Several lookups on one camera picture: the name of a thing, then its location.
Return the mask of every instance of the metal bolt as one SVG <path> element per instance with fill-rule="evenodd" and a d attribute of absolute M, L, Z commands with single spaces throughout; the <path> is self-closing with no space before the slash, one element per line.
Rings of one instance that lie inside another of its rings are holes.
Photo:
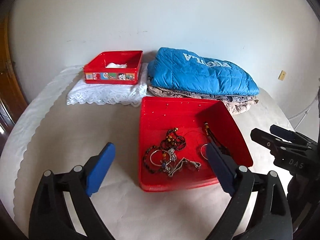
<path fill-rule="evenodd" d="M 75 172 L 82 171 L 82 166 L 81 166 L 81 165 L 77 165 L 77 166 L 75 166 L 75 167 L 73 168 L 73 170 L 74 170 Z"/>
<path fill-rule="evenodd" d="M 270 175 L 271 175 L 272 177 L 278 176 L 278 174 L 277 174 L 275 171 L 270 171 Z"/>
<path fill-rule="evenodd" d="M 239 166 L 239 171 L 242 171 L 242 172 L 247 172 L 248 168 L 246 166 Z"/>
<path fill-rule="evenodd" d="M 49 177 L 51 175 L 51 171 L 47 170 L 43 173 L 45 177 Z"/>

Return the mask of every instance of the white wall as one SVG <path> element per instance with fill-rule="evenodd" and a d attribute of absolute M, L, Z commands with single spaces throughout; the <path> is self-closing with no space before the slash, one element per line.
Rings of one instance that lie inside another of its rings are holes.
<path fill-rule="evenodd" d="M 310 80 L 315 80 L 316 78 L 320 77 L 320 28 L 318 30 L 318 36 L 317 36 L 317 44 L 316 44 L 316 50 L 314 55 L 314 64 L 311 69 L 308 70 L 308 74 L 310 76 Z M 310 98 L 310 103 L 312 102 L 313 98 L 316 96 L 317 87 L 316 85 L 320 85 L 320 81 L 318 81 L 318 84 L 314 84 L 315 89 L 312 90 L 306 90 L 305 97 Z M 307 105 L 299 105 L 299 110 L 297 113 L 303 111 Z M 293 119 L 291 122 L 292 126 L 295 127 L 295 125 L 301 120 L 303 115 L 301 115 L 298 118 Z M 308 112 L 308 115 L 303 119 L 302 123 L 298 126 L 296 131 L 310 137 L 311 139 L 318 141 L 318 134 L 319 134 L 319 109 L 318 109 L 318 102 L 316 102 Z"/>
<path fill-rule="evenodd" d="M 292 116 L 317 90 L 318 32 L 306 0 L 16 0 L 9 38 L 28 101 L 102 51 L 165 46 L 238 64 Z"/>

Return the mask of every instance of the folded jacket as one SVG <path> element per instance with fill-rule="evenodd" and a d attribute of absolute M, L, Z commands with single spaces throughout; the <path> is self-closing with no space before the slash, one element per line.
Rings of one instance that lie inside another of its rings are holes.
<path fill-rule="evenodd" d="M 160 48 L 148 75 L 151 85 L 161 88 L 223 96 L 259 94 L 252 77 L 236 64 L 183 49 Z"/>
<path fill-rule="evenodd" d="M 239 97 L 239 96 L 214 96 L 205 95 L 200 93 L 181 91 L 181 90 L 170 90 L 166 88 L 154 87 L 148 81 L 149 91 L 157 97 L 172 97 L 172 98 L 198 98 L 198 99 L 212 99 L 220 100 L 224 103 L 231 115 L 241 114 L 248 111 L 252 104 L 257 104 L 258 99 L 256 96 Z"/>

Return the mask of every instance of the cartoon sticker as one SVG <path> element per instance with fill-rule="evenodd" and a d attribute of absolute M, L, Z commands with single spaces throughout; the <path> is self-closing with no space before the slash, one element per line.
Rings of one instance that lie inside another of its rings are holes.
<path fill-rule="evenodd" d="M 109 73 L 100 73 L 100 78 L 103 80 L 108 80 L 109 79 Z"/>
<path fill-rule="evenodd" d="M 85 79 L 93 79 L 92 73 L 86 73 L 85 74 Z"/>
<path fill-rule="evenodd" d="M 92 75 L 94 80 L 100 79 L 100 73 L 92 73 Z"/>
<path fill-rule="evenodd" d="M 125 73 L 118 73 L 118 80 L 125 80 Z"/>
<path fill-rule="evenodd" d="M 134 80 L 134 73 L 125 74 L 125 79 L 128 80 L 128 81 Z"/>
<path fill-rule="evenodd" d="M 109 79 L 116 80 L 117 74 L 116 73 L 109 73 Z"/>

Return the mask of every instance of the electrical outlet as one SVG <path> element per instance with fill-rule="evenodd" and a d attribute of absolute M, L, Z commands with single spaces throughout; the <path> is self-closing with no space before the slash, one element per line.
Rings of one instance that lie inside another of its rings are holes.
<path fill-rule="evenodd" d="M 286 74 L 287 74 L 287 73 L 286 73 L 285 71 L 281 70 L 281 73 L 280 73 L 278 79 L 281 80 L 281 81 L 283 81 Z"/>

